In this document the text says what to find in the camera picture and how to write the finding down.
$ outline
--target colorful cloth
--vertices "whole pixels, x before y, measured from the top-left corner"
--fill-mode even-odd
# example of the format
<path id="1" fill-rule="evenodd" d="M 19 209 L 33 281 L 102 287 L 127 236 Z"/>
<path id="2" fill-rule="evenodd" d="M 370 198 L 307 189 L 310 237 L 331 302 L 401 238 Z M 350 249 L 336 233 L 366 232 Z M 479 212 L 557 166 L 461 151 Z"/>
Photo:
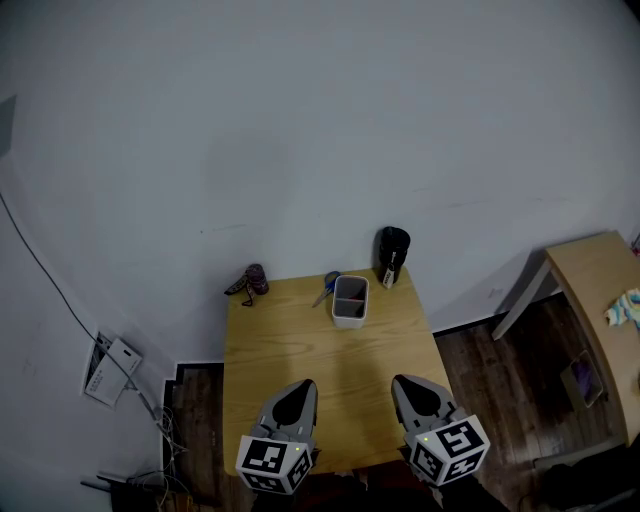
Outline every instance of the colorful cloth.
<path id="1" fill-rule="evenodd" d="M 609 320 L 610 326 L 622 325 L 627 320 L 632 320 L 640 329 L 640 290 L 638 288 L 628 290 L 604 315 Z"/>

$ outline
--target black bottle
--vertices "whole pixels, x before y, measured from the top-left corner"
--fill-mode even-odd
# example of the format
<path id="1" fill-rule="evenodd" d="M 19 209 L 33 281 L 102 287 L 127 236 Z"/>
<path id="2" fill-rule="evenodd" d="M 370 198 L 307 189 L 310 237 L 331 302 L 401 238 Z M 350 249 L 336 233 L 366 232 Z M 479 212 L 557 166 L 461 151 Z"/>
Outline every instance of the black bottle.
<path id="1" fill-rule="evenodd" d="M 378 279 L 385 287 L 391 288 L 398 281 L 410 244 L 411 237 L 405 230 L 391 226 L 382 230 Z"/>

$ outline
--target power cable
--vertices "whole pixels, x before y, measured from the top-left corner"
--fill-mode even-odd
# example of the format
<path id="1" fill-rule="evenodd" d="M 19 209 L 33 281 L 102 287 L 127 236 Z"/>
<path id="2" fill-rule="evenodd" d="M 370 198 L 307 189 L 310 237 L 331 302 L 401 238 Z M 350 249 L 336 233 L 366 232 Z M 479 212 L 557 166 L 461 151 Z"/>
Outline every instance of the power cable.
<path id="1" fill-rule="evenodd" d="M 67 300 L 67 298 L 65 297 L 64 293 L 62 292 L 62 290 L 60 289 L 60 287 L 57 285 L 57 283 L 55 282 L 55 280 L 53 279 L 53 277 L 51 277 L 51 274 L 49 274 L 49 272 L 47 271 L 47 269 L 44 267 L 44 265 L 40 262 L 40 260 L 38 259 L 38 257 L 35 255 L 35 253 L 33 252 L 33 250 L 31 249 L 31 247 L 29 246 L 29 244 L 27 243 L 27 241 L 25 240 L 24 236 L 22 236 L 22 232 L 20 231 L 20 228 L 18 227 L 18 224 L 16 224 L 15 219 L 13 218 L 13 215 L 11 214 L 11 210 L 9 209 L 9 207 L 7 206 L 6 201 L 4 200 L 4 196 L 2 195 L 2 191 L 0 191 L 0 201 L 2 201 L 2 205 L 4 206 L 4 209 L 7 212 L 7 215 L 9 216 L 9 220 L 11 221 L 11 224 L 13 224 L 13 227 L 15 228 L 16 232 L 18 233 L 18 236 L 20 237 L 20 240 L 22 240 L 22 243 L 24 244 L 24 246 L 27 248 L 27 250 L 29 251 L 29 253 L 31 254 L 31 256 L 33 257 L 33 259 L 36 261 L 36 263 L 38 264 L 38 266 L 42 269 L 42 271 L 44 272 L 44 274 L 49 278 L 49 281 L 51 281 L 51 284 L 53 285 L 53 287 L 56 289 L 56 291 L 58 292 L 58 294 L 60 295 L 60 297 L 62 298 L 63 302 L 65 303 L 65 305 L 67 306 L 67 309 L 69 310 L 69 312 L 71 313 L 71 316 L 73 316 L 73 318 L 75 319 L 76 322 L 78 322 L 78 325 L 80 325 L 80 327 L 82 327 L 82 330 L 87 334 L 87 336 L 89 336 L 89 338 L 91 338 L 93 340 L 94 346 L 98 347 L 98 349 L 109 359 L 111 359 L 111 361 L 113 362 L 113 364 L 115 364 L 120 371 L 124 374 L 124 376 L 127 378 L 127 384 L 128 387 L 127 389 L 131 389 L 132 391 L 135 391 L 136 394 L 138 395 L 138 397 L 140 398 L 140 401 L 142 402 L 142 405 L 144 406 L 144 408 L 147 410 L 147 412 L 149 413 L 149 415 L 151 416 L 151 418 L 153 419 L 153 422 L 155 423 L 156 427 L 158 427 L 158 430 L 160 430 L 160 433 L 162 434 L 162 437 L 167 441 L 167 443 L 169 444 L 169 447 L 171 448 L 171 462 L 173 462 L 173 458 L 174 458 L 174 450 L 176 448 L 178 448 L 180 450 L 179 453 L 181 453 L 182 451 L 186 451 L 186 448 L 184 448 L 183 446 L 177 445 L 173 442 L 173 439 L 171 438 L 171 431 L 167 432 L 165 431 L 164 425 L 163 425 L 163 420 L 164 420 L 164 416 L 165 413 L 163 411 L 162 417 L 161 418 L 157 418 L 155 412 L 153 412 L 153 409 L 151 407 L 151 405 L 149 404 L 149 401 L 147 400 L 147 398 L 144 396 L 144 394 L 142 393 L 142 391 L 140 391 L 140 389 L 138 388 L 138 386 L 136 386 L 136 383 L 133 382 L 133 380 L 131 379 L 131 376 L 126 372 L 126 370 L 118 363 L 118 361 L 115 360 L 115 358 L 109 353 L 109 351 L 107 349 L 105 349 L 99 342 L 98 340 L 93 336 L 93 334 L 91 334 L 89 332 L 89 330 L 85 327 L 85 325 L 82 323 L 82 321 L 78 318 L 78 315 L 76 315 L 76 312 L 73 310 L 73 308 L 71 307 L 71 305 L 69 304 L 69 301 Z"/>

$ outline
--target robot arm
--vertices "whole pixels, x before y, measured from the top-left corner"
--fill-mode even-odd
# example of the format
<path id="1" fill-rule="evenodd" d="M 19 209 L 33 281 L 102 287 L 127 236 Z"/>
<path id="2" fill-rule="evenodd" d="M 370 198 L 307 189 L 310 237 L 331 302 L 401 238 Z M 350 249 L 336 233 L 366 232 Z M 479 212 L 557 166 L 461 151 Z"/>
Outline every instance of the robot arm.
<path id="1" fill-rule="evenodd" d="M 443 485 L 476 471 L 489 450 L 478 418 L 469 416 L 442 386 L 396 375 L 391 395 L 406 430 L 400 449 L 418 479 Z M 296 382 L 267 400 L 249 436 L 242 436 L 236 471 L 256 491 L 293 494 L 313 466 L 318 390 Z"/>
<path id="2" fill-rule="evenodd" d="M 396 375 L 391 395 L 407 443 L 400 452 L 419 480 L 439 486 L 476 471 L 489 450 L 480 421 L 469 416 L 442 386 Z"/>
<path id="3" fill-rule="evenodd" d="M 303 380 L 265 402 L 249 436 L 242 436 L 236 471 L 256 491 L 293 494 L 309 473 L 317 452 L 311 438 L 318 390 Z"/>

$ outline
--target table top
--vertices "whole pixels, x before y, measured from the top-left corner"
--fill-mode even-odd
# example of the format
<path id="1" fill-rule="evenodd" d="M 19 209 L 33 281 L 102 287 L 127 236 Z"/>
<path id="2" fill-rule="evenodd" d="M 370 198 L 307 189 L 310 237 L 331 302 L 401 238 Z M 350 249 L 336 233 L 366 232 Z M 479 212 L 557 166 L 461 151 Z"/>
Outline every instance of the table top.
<path id="1" fill-rule="evenodd" d="M 409 272 L 387 290 L 372 270 L 347 272 L 369 280 L 361 329 L 336 329 L 332 296 L 316 308 L 324 275 L 269 282 L 269 293 L 243 307 L 230 298 L 224 365 L 224 466 L 235 475 L 242 435 L 263 402 L 286 385 L 313 379 L 318 387 L 321 450 L 315 473 L 347 471 L 401 459 L 404 429 L 396 418 L 391 380 L 417 375 L 451 389 Z"/>
<path id="2" fill-rule="evenodd" d="M 610 395 L 622 414 L 622 435 L 631 444 L 640 433 L 640 334 L 633 322 L 609 327 L 604 312 L 630 288 L 640 288 L 640 261 L 617 232 L 547 249 L 596 358 L 613 383 Z"/>

